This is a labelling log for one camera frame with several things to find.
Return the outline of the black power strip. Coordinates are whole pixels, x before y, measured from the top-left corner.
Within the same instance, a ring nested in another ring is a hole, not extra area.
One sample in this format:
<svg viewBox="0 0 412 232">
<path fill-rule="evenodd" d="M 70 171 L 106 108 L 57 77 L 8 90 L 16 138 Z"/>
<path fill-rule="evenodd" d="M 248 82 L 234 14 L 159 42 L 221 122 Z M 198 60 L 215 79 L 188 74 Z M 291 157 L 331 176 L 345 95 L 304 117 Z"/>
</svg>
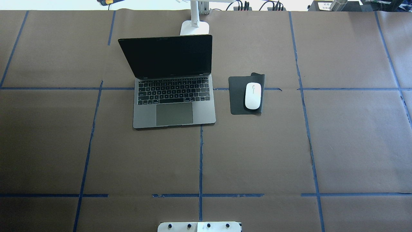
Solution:
<svg viewBox="0 0 412 232">
<path fill-rule="evenodd" d="M 264 0 L 263 4 L 259 8 L 259 11 L 262 11 L 264 7 L 267 7 L 267 11 L 286 11 L 286 8 L 284 7 L 283 3 L 280 1 L 274 1 L 274 0 Z"/>
<path fill-rule="evenodd" d="M 250 2 L 246 0 L 235 0 L 231 2 L 225 9 L 228 11 L 233 6 L 234 11 L 252 11 L 252 7 L 250 6 Z"/>
</svg>

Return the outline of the silver metal cylinder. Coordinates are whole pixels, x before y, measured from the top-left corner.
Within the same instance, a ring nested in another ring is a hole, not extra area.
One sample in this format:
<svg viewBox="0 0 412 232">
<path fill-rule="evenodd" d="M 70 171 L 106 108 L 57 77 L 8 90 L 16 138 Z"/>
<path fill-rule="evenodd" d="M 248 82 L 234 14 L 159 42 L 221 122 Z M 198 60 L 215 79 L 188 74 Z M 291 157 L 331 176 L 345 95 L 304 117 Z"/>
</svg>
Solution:
<svg viewBox="0 0 412 232">
<path fill-rule="evenodd" d="M 348 0 L 333 0 L 328 9 L 335 12 L 342 11 L 346 6 L 347 2 Z"/>
</svg>

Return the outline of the black power strip far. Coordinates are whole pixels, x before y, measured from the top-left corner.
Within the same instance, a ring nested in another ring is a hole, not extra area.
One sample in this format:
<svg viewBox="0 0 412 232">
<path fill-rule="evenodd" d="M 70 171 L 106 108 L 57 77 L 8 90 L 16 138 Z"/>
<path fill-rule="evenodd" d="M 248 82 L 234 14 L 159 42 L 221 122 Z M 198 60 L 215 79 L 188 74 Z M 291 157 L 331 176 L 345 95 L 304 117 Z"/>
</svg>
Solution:
<svg viewBox="0 0 412 232">
<path fill-rule="evenodd" d="M 228 11 L 233 6 L 234 11 L 252 11 L 252 7 L 250 6 L 250 2 L 246 0 L 235 0 L 231 2 L 225 9 Z"/>
</svg>

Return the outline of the white pedestal column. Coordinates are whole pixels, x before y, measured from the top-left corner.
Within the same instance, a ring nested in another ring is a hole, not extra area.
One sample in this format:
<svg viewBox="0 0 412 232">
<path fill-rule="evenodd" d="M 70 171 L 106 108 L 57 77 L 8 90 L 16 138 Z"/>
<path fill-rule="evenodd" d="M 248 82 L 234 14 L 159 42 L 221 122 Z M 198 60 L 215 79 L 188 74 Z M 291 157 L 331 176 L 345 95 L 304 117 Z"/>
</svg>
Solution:
<svg viewBox="0 0 412 232">
<path fill-rule="evenodd" d="M 241 223 L 236 221 L 212 222 L 163 222 L 158 232 L 242 232 Z"/>
</svg>

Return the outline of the grey laptop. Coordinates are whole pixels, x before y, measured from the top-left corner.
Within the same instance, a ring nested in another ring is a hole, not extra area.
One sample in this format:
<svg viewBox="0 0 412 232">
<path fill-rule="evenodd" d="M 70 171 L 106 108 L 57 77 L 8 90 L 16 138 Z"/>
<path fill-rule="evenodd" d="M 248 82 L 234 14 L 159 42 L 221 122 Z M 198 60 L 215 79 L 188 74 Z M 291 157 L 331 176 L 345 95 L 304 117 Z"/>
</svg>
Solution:
<svg viewBox="0 0 412 232">
<path fill-rule="evenodd" d="M 133 128 L 214 124 L 212 35 L 121 38 L 135 76 Z"/>
</svg>

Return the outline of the black mouse pad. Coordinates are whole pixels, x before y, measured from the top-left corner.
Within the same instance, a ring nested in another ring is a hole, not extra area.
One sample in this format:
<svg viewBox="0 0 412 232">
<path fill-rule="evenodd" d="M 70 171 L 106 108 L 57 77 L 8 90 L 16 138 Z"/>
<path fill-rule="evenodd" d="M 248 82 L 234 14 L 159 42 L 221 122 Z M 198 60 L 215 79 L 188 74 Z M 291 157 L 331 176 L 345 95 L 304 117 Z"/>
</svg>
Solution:
<svg viewBox="0 0 412 232">
<path fill-rule="evenodd" d="M 262 113 L 263 90 L 265 75 L 252 72 L 249 76 L 231 76 L 229 81 L 230 111 L 233 115 L 251 115 Z M 250 110 L 245 106 L 246 85 L 248 83 L 258 83 L 261 85 L 260 106 L 256 110 Z"/>
</svg>

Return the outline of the white computer mouse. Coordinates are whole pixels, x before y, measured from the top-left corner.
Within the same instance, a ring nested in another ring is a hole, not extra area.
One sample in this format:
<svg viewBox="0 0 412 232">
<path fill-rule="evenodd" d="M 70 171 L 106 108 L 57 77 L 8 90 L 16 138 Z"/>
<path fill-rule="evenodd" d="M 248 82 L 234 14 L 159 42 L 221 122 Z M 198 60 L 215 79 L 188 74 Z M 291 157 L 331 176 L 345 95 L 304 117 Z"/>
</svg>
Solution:
<svg viewBox="0 0 412 232">
<path fill-rule="evenodd" d="M 262 86 L 257 82 L 249 82 L 245 88 L 245 107 L 257 110 L 261 106 Z"/>
</svg>

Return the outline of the white desk lamp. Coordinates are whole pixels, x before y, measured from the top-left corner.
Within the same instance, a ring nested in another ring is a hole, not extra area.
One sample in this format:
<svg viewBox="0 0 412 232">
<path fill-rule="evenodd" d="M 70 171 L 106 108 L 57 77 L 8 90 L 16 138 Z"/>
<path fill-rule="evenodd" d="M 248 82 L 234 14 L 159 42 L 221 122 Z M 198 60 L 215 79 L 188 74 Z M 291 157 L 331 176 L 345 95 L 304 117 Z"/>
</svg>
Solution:
<svg viewBox="0 0 412 232">
<path fill-rule="evenodd" d="M 209 2 L 232 3 L 233 0 L 187 0 L 190 2 L 190 20 L 182 23 L 180 36 L 184 35 L 208 35 L 210 25 L 200 20 L 200 15 L 208 15 L 211 11 Z"/>
</svg>

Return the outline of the black power strip near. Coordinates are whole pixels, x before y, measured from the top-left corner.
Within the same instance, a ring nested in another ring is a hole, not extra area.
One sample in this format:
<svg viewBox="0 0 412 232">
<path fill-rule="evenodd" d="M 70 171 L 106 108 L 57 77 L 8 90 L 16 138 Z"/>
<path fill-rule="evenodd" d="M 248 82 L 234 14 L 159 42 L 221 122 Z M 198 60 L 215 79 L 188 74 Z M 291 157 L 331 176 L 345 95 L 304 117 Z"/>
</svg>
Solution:
<svg viewBox="0 0 412 232">
<path fill-rule="evenodd" d="M 259 11 L 262 11 L 264 7 L 267 7 L 267 11 L 286 11 L 286 8 L 284 7 L 283 3 L 280 1 L 274 1 L 274 0 L 264 0 L 263 4 L 259 8 Z"/>
</svg>

